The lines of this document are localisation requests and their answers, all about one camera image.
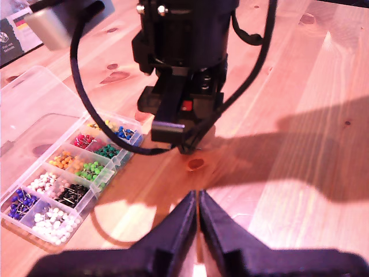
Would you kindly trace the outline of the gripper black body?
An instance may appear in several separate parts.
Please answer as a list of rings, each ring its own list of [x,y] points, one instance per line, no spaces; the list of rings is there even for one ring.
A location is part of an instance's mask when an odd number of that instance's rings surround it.
[[[153,129],[190,129],[223,103],[227,44],[238,1],[140,1],[141,30],[132,41],[140,71],[155,73],[138,109]]]

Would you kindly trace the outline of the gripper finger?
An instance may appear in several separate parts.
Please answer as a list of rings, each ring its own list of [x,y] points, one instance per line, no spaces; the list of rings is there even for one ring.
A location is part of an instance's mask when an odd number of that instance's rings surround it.
[[[182,201],[131,249],[141,262],[135,276],[180,276],[197,231],[196,192]]]
[[[209,128],[199,124],[223,103],[224,95],[167,94],[160,99],[152,122],[152,141],[167,143],[181,153],[192,153]]]
[[[237,224],[207,193],[199,192],[201,231],[221,276],[267,276],[261,268],[270,249]]]

